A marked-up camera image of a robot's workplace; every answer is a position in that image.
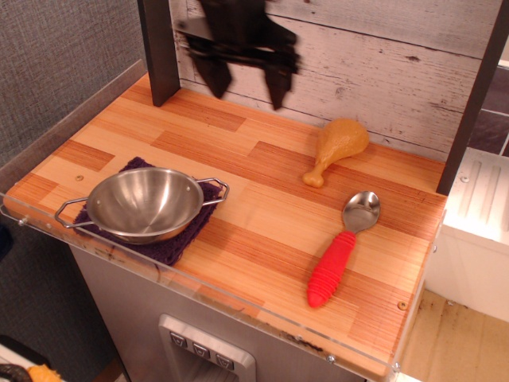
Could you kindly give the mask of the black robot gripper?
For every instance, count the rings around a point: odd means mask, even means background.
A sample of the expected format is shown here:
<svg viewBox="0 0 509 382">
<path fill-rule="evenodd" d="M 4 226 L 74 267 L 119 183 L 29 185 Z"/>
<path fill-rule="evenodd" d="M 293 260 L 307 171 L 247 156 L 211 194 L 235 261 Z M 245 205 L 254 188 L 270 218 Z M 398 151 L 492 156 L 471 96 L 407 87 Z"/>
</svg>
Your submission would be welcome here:
<svg viewBox="0 0 509 382">
<path fill-rule="evenodd" d="M 297 35 L 273 21 L 264 1 L 201 1 L 204 15 L 180 21 L 189 56 L 211 93 L 221 99 L 231 83 L 229 64 L 265 71 L 273 109 L 282 108 L 298 71 Z"/>
</svg>

